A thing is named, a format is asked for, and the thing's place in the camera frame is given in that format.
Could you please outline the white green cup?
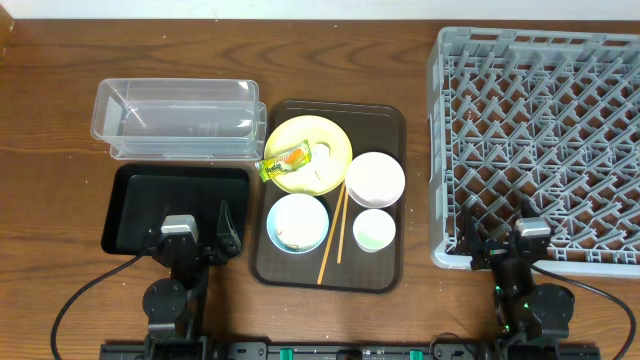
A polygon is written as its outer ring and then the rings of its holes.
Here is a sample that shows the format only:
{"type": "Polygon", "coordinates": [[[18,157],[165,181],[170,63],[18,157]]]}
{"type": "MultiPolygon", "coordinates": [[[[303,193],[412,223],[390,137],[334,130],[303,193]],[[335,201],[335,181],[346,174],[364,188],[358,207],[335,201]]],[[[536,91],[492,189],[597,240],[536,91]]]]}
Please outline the white green cup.
{"type": "Polygon", "coordinates": [[[353,223],[353,235],[357,245],[367,253],[378,252],[389,246],[396,234],[394,219],[380,209],[360,213],[353,223]]]}

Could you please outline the pile of rice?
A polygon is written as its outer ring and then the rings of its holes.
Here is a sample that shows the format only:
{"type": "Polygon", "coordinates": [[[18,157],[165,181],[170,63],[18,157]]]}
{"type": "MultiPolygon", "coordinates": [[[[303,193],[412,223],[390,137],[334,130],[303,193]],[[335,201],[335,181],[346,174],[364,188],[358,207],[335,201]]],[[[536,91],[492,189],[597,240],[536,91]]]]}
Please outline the pile of rice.
{"type": "Polygon", "coordinates": [[[306,251],[324,238],[325,211],[306,194],[291,194],[277,202],[275,233],[288,249],[306,251]]]}

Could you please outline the wooden chopstick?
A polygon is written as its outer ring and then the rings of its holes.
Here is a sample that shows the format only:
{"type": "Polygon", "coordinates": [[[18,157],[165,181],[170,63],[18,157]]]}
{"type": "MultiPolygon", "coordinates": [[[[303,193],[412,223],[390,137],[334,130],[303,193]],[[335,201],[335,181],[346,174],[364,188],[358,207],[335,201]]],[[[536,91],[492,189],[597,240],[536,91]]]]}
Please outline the wooden chopstick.
{"type": "Polygon", "coordinates": [[[336,229],[336,225],[337,225],[337,221],[338,221],[338,217],[340,215],[340,209],[342,207],[342,202],[344,199],[344,193],[345,193],[345,183],[343,181],[341,188],[340,188],[340,192],[339,192],[339,196],[338,196],[338,200],[334,209],[334,213],[333,213],[333,217],[331,220],[331,224],[330,224],[330,229],[329,229],[329,234],[328,234],[328,238],[327,238],[327,244],[325,246],[325,251],[323,254],[323,259],[321,262],[321,266],[320,266],[320,270],[319,270],[319,274],[317,277],[317,285],[321,285],[323,278],[324,278],[324,274],[325,274],[325,270],[326,270],[326,266],[327,266],[327,262],[328,262],[328,257],[330,254],[330,250],[332,247],[332,241],[333,241],[333,237],[334,237],[334,233],[335,233],[335,229],[336,229]]]}
{"type": "Polygon", "coordinates": [[[342,263],[343,257],[343,247],[344,247],[344,237],[346,231],[346,221],[347,221],[347,212],[348,212],[348,203],[349,203],[349,194],[346,190],[346,183],[343,182],[341,189],[342,196],[342,213],[341,213],[341,227],[339,233],[339,243],[338,243],[338,253],[337,253],[337,264],[342,263]]]}

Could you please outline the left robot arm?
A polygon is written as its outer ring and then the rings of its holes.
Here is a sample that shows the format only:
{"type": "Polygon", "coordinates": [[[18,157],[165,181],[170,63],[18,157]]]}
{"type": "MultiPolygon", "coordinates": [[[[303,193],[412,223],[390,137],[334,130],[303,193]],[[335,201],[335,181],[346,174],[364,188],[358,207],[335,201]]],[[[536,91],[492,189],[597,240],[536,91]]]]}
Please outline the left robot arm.
{"type": "Polygon", "coordinates": [[[143,296],[148,318],[145,359],[213,359],[215,347],[203,333],[209,269],[226,265],[242,251],[228,202],[220,203],[214,237],[199,238],[190,214],[167,215],[148,252],[170,270],[152,283],[143,296]]]}

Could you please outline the light blue bowl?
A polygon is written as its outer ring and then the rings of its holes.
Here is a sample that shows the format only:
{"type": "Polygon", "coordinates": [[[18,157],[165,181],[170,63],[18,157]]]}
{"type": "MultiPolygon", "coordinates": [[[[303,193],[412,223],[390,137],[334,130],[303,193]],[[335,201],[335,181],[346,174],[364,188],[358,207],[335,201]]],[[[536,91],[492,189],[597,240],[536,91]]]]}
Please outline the light blue bowl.
{"type": "Polygon", "coordinates": [[[295,250],[291,250],[291,249],[286,248],[284,246],[284,244],[278,240],[277,235],[275,233],[275,214],[276,214],[276,210],[277,210],[277,202],[279,200],[277,200],[275,202],[275,204],[271,207],[271,209],[268,212],[267,219],[266,219],[266,230],[267,230],[267,234],[268,234],[271,242],[278,249],[282,250],[285,253],[289,253],[289,254],[304,254],[304,253],[308,253],[308,252],[314,250],[315,248],[317,248],[325,240],[326,236],[328,235],[328,231],[329,231],[329,216],[328,216],[328,212],[327,212],[325,206],[318,199],[316,199],[322,204],[322,206],[324,207],[324,211],[326,213],[325,218],[324,218],[324,233],[323,233],[324,238],[320,242],[316,243],[314,247],[312,247],[312,248],[310,248],[310,249],[308,249],[306,251],[295,251],[295,250]]]}

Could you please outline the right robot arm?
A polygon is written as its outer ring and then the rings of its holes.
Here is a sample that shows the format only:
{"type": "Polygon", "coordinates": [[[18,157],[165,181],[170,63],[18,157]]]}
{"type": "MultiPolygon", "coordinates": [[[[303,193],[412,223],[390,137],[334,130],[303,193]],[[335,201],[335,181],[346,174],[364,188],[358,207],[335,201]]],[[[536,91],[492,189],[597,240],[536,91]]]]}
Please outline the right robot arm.
{"type": "Polygon", "coordinates": [[[473,270],[492,272],[496,318],[504,328],[491,345],[478,346],[474,357],[558,359],[558,341],[569,336],[575,296],[566,287],[534,281],[533,265],[546,256],[550,225],[526,205],[506,240],[483,240],[469,208],[462,216],[460,246],[470,254],[473,270]]]}

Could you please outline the green orange snack wrapper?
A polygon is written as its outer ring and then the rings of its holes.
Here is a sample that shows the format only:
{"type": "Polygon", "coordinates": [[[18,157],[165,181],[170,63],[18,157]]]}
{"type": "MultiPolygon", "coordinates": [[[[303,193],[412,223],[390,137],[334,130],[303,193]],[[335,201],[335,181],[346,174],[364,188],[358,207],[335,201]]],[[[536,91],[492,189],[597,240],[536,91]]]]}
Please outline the green orange snack wrapper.
{"type": "Polygon", "coordinates": [[[295,172],[309,164],[312,160],[312,151],[307,140],[295,147],[255,163],[259,177],[263,182],[272,180],[278,176],[295,172]]]}

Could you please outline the white tissue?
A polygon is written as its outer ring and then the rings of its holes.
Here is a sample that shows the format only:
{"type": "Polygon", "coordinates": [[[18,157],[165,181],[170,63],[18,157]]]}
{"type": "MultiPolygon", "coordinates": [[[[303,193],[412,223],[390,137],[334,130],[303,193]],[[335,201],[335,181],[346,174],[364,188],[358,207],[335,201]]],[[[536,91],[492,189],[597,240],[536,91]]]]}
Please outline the white tissue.
{"type": "Polygon", "coordinates": [[[330,160],[330,148],[324,143],[317,143],[312,149],[312,159],[310,165],[313,168],[313,174],[316,179],[323,183],[323,172],[330,160]]]}

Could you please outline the pink white bowl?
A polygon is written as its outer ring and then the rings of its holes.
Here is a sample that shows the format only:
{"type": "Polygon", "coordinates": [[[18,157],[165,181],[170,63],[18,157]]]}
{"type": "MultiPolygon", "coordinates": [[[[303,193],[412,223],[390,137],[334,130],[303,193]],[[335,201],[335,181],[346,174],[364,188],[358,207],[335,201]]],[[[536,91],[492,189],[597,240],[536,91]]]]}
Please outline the pink white bowl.
{"type": "Polygon", "coordinates": [[[349,165],[345,185],[349,196],[365,208],[386,208],[402,196],[406,184],[400,163],[381,152],[357,156],[349,165]]]}

